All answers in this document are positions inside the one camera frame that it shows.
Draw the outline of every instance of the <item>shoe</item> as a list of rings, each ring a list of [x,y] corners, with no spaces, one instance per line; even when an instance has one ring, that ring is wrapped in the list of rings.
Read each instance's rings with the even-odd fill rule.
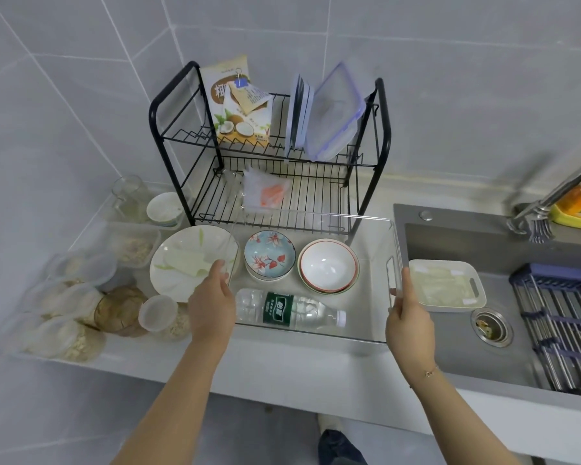
[[[330,414],[317,414],[318,429],[321,434],[328,429],[342,432],[342,421],[338,416]]]

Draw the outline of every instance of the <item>glass cup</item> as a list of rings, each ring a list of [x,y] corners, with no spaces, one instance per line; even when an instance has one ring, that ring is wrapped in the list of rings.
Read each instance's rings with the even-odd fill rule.
[[[116,196],[114,209],[124,222],[142,223],[148,220],[146,206],[152,196],[140,176],[118,178],[112,186],[112,194]]]

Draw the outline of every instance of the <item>gray sink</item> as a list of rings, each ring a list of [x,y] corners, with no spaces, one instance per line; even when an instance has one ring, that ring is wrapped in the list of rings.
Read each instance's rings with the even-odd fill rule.
[[[428,210],[432,220],[419,214]],[[510,233],[505,218],[396,204],[396,236],[404,265],[412,259],[459,260],[473,265],[507,330],[507,344],[485,342],[469,313],[433,312],[436,361],[448,373],[512,385],[549,389],[542,364],[508,277],[527,263],[581,268],[581,231],[554,226],[556,239],[535,245]]]

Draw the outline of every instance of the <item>black metal dish rack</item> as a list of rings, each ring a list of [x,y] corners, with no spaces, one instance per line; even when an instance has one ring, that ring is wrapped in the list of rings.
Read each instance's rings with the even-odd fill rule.
[[[160,106],[182,82],[185,81],[183,85],[189,84],[189,80],[193,81],[195,91],[185,95],[188,97],[185,104],[177,114],[170,116],[172,118],[168,126],[160,131],[158,124]],[[203,112],[204,117],[201,119],[199,117],[199,126],[181,126],[179,118],[183,115],[189,115],[191,119],[194,118],[194,112],[187,111],[187,108],[190,105],[195,107],[194,101],[198,93],[200,93],[204,111],[197,109],[197,115],[200,116]],[[271,121],[270,143],[266,147],[262,147],[238,141],[229,142],[217,139],[200,67],[194,61],[183,67],[155,97],[148,110],[150,130],[190,225],[195,225],[197,222],[232,223],[233,212],[240,205],[240,202],[237,202],[236,197],[229,198],[229,186],[222,176],[222,171],[228,169],[241,173],[247,165],[292,179],[291,191],[282,202],[282,209],[337,216],[365,214],[387,162],[392,138],[383,80],[378,78],[375,81],[375,89],[366,100],[365,113],[361,118],[355,139],[346,147],[344,152],[329,162],[312,162],[305,157],[301,149],[291,150],[288,158],[284,158],[286,120],[283,118],[288,103],[288,95],[274,94],[274,117]],[[276,113],[279,113],[279,119],[276,118]],[[377,122],[378,115],[381,116],[380,123]],[[372,123],[374,129],[375,149],[371,153],[364,151],[360,153],[360,145],[369,123]],[[185,173],[185,178],[182,181],[178,179],[175,167],[168,155],[166,142],[183,144],[193,148],[189,153],[193,153],[196,160],[191,164],[190,170]],[[206,150],[215,150],[215,153],[209,166],[202,167],[202,160],[207,159],[204,156]],[[358,171],[363,168],[372,168],[372,178],[364,192],[360,190],[358,177]],[[189,205],[183,189],[188,180],[199,180],[196,177],[198,172],[194,173],[194,170],[202,171],[202,169],[206,169],[204,180],[199,186],[195,200]],[[322,220],[320,226],[315,227],[310,226],[305,218],[303,222],[266,222],[265,219],[254,216],[253,220],[252,223],[262,227],[325,232],[348,235],[349,238],[352,238],[357,232],[360,223],[360,219],[330,218]]]

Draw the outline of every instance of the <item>drain strainer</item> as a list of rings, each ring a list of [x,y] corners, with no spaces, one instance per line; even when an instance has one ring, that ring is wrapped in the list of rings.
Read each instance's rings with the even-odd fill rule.
[[[503,315],[490,308],[479,308],[472,312],[472,327],[475,334],[487,344],[506,347],[512,343],[512,328]]]

